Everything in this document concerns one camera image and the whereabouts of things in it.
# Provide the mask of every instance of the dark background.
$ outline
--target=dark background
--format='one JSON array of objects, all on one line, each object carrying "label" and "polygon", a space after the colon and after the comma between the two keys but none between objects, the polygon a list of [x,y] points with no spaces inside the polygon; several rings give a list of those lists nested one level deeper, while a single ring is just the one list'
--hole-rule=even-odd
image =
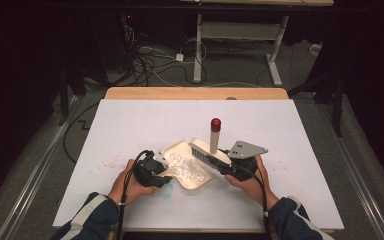
[{"label": "dark background", "polygon": [[[334,24],[331,16],[292,16],[284,41],[323,41],[308,81],[333,68],[342,74],[345,93],[384,167],[384,1],[335,1],[335,5],[368,9],[364,16],[336,18]],[[176,28],[184,36],[191,31],[187,27],[189,17],[179,14],[149,25],[150,20],[155,23],[152,16],[157,15],[137,14],[135,24],[144,32],[153,29],[172,33]],[[170,18],[179,21],[168,31],[167,24],[161,23],[169,23]],[[183,36],[167,36],[177,44],[183,41]],[[88,44],[93,48],[97,43]],[[28,140],[54,111],[51,101],[59,89],[62,67],[84,61],[65,14],[45,8],[40,1],[0,0],[0,185]],[[327,85],[323,83],[311,91]]]}]

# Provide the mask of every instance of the table surface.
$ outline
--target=table surface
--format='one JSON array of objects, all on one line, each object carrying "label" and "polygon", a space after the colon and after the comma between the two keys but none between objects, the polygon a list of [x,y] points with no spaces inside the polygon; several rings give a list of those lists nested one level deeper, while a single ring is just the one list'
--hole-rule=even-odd
[{"label": "table surface", "polygon": [[322,7],[332,6],[333,0],[201,0],[202,3],[233,3],[233,4],[259,4],[259,5],[294,5]]},{"label": "table surface", "polygon": [[[223,101],[232,97],[238,100]],[[111,88],[105,98],[54,226],[67,222],[90,192],[107,193],[127,159],[144,147],[160,151],[182,139],[208,138],[215,115],[222,119],[220,148],[229,149],[236,140],[267,147],[263,159],[273,191],[300,199],[321,229],[343,229],[296,107],[283,89]],[[197,190],[183,189],[173,179],[154,195],[139,199],[126,208],[125,230],[262,232],[261,207],[218,172],[213,175]]]}]

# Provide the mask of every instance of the red cap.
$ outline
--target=red cap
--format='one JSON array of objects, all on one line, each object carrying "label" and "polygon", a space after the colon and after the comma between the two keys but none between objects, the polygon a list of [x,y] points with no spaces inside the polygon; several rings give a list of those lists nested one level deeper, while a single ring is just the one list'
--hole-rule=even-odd
[{"label": "red cap", "polygon": [[211,132],[220,132],[221,121],[218,118],[211,120]]}]

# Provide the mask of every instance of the sleeve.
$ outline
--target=sleeve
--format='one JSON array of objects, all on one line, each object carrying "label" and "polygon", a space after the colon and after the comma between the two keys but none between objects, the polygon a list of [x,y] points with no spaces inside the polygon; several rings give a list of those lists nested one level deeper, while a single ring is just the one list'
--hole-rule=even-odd
[{"label": "sleeve", "polygon": [[91,193],[76,216],[59,228],[51,240],[107,239],[111,225],[118,222],[118,211],[113,200],[96,192]]},{"label": "sleeve", "polygon": [[269,216],[280,240],[333,239],[310,222],[304,206],[292,196],[281,198]]}]

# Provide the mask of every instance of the gray floor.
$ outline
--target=gray floor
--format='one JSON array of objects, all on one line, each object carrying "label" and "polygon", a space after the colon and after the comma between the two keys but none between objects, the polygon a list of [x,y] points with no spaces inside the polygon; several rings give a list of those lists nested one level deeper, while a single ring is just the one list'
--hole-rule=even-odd
[{"label": "gray floor", "polygon": [[[207,74],[204,86],[223,84],[218,86],[273,87],[262,54],[270,53],[271,44],[263,42],[255,49],[243,49],[256,46],[251,44],[245,43],[241,45],[242,48],[231,46],[229,49],[231,52],[226,56],[227,51],[223,45],[209,43],[207,59],[204,60]],[[153,47],[164,52],[154,51],[153,54],[168,54],[172,57],[176,54],[176,51],[165,46]],[[316,59],[308,53],[309,47],[310,44],[307,42],[281,47],[276,63],[286,90],[305,82]],[[221,60],[211,60],[221,57],[223,57]],[[156,65],[171,61],[160,57],[152,59]],[[192,60],[192,57],[187,56],[185,61]],[[185,67],[188,79],[192,80],[193,65],[175,65]],[[169,66],[174,65],[155,68],[154,71],[158,73]],[[133,79],[130,78],[122,85],[129,82],[133,82]],[[154,74],[149,78],[149,86],[167,86],[167,84],[192,86],[185,81],[184,70],[179,67],[167,69],[158,76]],[[91,84],[87,86],[88,91],[84,97],[72,99],[68,123],[83,110],[99,102],[105,94],[104,88]],[[301,93],[293,99],[345,225],[345,230],[337,231],[332,236],[335,239],[384,239],[383,169],[354,118],[346,96],[341,121],[342,138],[336,137],[329,124],[331,106],[316,105],[312,96],[311,93]],[[0,234],[3,234],[0,235],[0,239],[48,239],[55,231],[51,224],[75,166],[62,146],[61,137],[68,130],[68,124],[62,127],[58,125],[61,117],[59,108],[59,101],[56,99],[55,114],[31,139],[0,189]],[[79,120],[86,120],[86,125],[90,126],[95,110],[96,108],[92,107]],[[73,158],[76,159],[80,154],[87,133],[87,130],[81,130],[81,124],[77,121],[69,129],[66,139],[67,151]],[[20,196],[23,197],[21,202],[26,202],[24,207],[15,205]],[[204,236],[172,238],[204,239]],[[254,238],[230,236],[228,239]]]}]

